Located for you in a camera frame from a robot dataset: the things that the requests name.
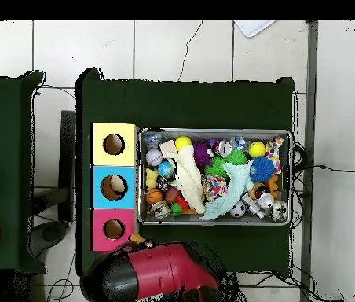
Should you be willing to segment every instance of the dark green table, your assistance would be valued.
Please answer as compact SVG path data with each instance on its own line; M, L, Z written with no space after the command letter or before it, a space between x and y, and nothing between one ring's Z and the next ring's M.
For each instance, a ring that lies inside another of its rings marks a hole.
M45 272L27 250L33 197L31 98L43 76L0 77L0 269Z
M76 83L78 98L76 186L77 271L85 274L98 256L89 251L90 123L135 123L138 127L275 129L291 131L292 79L277 83L157 83L106 81L88 68ZM141 226L154 241L196 241L220 257L228 271L289 273L290 227Z

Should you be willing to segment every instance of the yellow box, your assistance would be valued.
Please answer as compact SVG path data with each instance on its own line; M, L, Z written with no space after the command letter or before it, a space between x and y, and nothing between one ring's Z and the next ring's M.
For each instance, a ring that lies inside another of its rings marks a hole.
M137 128L134 124L92 123L91 125L94 165L135 166Z

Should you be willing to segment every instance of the green spiky ball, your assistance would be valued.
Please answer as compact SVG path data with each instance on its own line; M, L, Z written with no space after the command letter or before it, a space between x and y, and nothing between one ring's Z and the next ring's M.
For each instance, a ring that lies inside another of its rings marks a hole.
M231 164L234 164L236 166L245 164L247 161L246 156L244 155L244 152L242 152L239 149L234 149L228 157L224 159L225 162L230 162Z
M222 159L222 157L219 156L214 156L211 159L212 162L212 166L206 166L204 168L204 173L206 175L213 175L213 176L217 176L217 177L223 177L225 178L228 174L226 174L226 171L223 167L224 165L224 159Z
M174 215L174 216L180 215L181 213L183 213L183 210L181 209L180 205L177 203L173 203L170 206L170 210L172 211L172 215Z

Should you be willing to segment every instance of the pink box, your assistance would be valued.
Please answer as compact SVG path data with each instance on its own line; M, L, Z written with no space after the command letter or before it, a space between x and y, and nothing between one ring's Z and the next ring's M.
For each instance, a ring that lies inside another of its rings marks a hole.
M108 220L118 220L123 225L123 234L112 240L104 234L104 225ZM93 251L112 251L123 243L129 241L128 237L134 234L133 209L99 209L93 210Z

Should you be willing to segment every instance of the box hole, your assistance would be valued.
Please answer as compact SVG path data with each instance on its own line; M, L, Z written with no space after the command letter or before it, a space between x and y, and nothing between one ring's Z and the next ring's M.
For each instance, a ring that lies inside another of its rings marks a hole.
M104 234L111 240L117 240L124 234L124 225L117 219L108 220L104 224Z
M127 192L127 182L120 175L108 175L101 182L102 195L110 201L118 201Z
M119 155L124 148L124 140L118 134L110 134L104 140L104 151L109 155Z

